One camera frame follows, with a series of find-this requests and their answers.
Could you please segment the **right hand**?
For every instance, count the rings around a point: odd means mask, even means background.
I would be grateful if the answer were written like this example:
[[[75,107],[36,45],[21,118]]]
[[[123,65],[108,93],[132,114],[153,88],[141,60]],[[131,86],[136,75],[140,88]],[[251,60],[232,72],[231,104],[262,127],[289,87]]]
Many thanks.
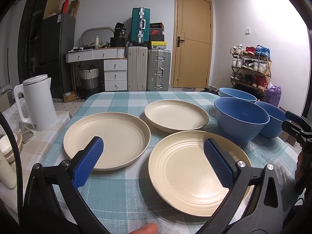
[[[301,151],[297,158],[297,168],[295,171],[295,180],[297,183],[304,176],[303,160],[304,160],[303,151]]]

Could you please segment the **left hand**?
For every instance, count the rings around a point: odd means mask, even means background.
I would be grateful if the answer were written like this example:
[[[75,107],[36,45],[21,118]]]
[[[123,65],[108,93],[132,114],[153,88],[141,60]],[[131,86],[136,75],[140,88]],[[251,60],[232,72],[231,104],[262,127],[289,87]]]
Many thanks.
[[[129,234],[157,234],[158,226],[155,223],[149,223],[138,230],[132,231]]]

